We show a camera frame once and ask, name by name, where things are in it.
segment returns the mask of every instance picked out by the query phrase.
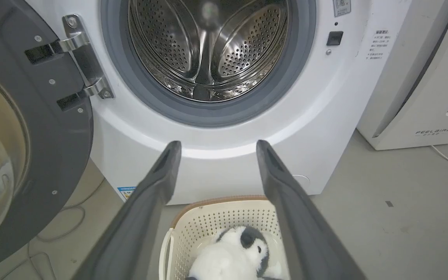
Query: gray cable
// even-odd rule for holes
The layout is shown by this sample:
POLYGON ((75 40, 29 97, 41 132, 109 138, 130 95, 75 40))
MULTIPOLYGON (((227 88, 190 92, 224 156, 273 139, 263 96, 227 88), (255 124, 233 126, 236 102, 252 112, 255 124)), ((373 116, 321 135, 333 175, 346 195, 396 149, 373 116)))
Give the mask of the gray cable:
MULTIPOLYGON (((69 210, 69 209, 78 209, 82 212, 82 217, 80 218, 80 221, 74 225, 70 230, 68 230, 67 232, 60 234, 58 236, 55 237, 50 237, 50 238, 43 238, 40 237, 39 235, 36 236, 36 239, 38 241, 44 242, 44 243, 50 243, 53 241, 57 241, 58 239, 64 238, 65 236, 67 236, 68 234, 71 234, 73 231, 75 231, 81 224, 82 222, 84 222, 84 218, 86 217, 86 210, 81 206, 84 202, 86 202, 88 199, 90 199, 99 189, 100 187, 103 185, 103 183, 105 182, 105 178, 103 178, 103 180, 101 181, 101 183, 98 185, 98 187, 96 187, 96 189, 94 189, 94 191, 88 195, 85 199, 82 199, 80 202, 76 203, 76 204, 72 204, 69 206, 65 206, 63 207, 59 213, 69 210)), ((35 266, 34 262, 32 261, 33 257, 36 257, 37 255, 44 255, 48 261, 48 265, 51 269, 51 274, 53 275, 53 280, 57 280, 56 278, 56 274, 55 274, 55 270, 53 269, 53 266, 51 264, 51 260, 49 258, 49 255, 45 252, 39 251, 37 253, 35 253, 34 255, 30 255, 30 241, 29 243, 27 243, 27 258, 24 259, 23 261, 21 261, 20 263, 18 263, 16 266, 14 266, 10 271, 8 271, 5 275, 3 275, 0 280, 4 280, 6 277, 8 277, 8 275, 10 275, 13 271, 15 271, 16 269, 18 269, 20 266, 23 266, 24 264, 26 264, 27 262, 30 262, 30 265, 32 266, 32 269, 34 269, 34 272, 37 274, 37 276, 39 277, 40 280, 44 280, 43 275, 41 274, 41 272, 37 269, 37 267, 35 266)))

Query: basket rim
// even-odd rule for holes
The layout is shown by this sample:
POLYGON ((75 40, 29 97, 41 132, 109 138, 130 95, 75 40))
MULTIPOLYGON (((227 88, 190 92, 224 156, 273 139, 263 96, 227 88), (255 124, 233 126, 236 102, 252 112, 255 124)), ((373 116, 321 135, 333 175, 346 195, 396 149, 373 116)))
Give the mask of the basket rim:
POLYGON ((214 198, 214 199, 207 199, 202 200, 199 202, 194 202, 186 207, 184 207, 172 220, 172 224, 170 225, 171 228, 175 229, 177 223, 182 218, 183 215, 188 213, 190 210, 207 206, 210 204, 219 204, 219 203, 225 203, 225 202, 234 202, 234 201, 246 201, 246 200, 268 200, 265 195, 239 195, 239 196, 227 196, 227 197, 221 197, 221 198, 214 198))

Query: stuffed animal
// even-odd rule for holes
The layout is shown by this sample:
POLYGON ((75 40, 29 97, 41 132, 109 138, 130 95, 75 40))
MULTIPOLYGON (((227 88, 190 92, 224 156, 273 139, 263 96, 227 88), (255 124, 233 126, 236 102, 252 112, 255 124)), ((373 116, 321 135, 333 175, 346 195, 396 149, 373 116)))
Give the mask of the stuffed animal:
POLYGON ((186 280, 258 280, 269 262, 263 234, 253 227, 231 227, 201 250, 186 280))

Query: metal hinge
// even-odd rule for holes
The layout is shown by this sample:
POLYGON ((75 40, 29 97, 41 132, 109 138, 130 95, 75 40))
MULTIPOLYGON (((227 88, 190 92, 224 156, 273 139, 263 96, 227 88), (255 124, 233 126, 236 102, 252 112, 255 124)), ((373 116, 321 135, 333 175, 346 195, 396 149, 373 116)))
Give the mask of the metal hinge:
POLYGON ((105 73, 100 66, 89 37, 84 30, 80 17, 76 14, 62 18, 65 33, 68 39, 59 40, 49 46, 54 54, 71 53, 72 57, 84 80, 85 87, 82 89, 84 96, 98 95, 102 99, 114 98, 112 89, 105 78, 105 73))

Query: laundry basket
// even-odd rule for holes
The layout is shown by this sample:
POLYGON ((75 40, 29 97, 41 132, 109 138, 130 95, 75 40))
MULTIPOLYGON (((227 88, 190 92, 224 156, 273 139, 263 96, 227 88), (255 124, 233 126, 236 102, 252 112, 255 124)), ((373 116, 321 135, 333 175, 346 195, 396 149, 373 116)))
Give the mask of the laundry basket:
POLYGON ((269 246, 266 275, 289 279, 276 210, 265 196, 206 200, 187 206, 172 222, 160 251, 159 280, 184 280, 198 253, 220 230, 251 226, 269 246))

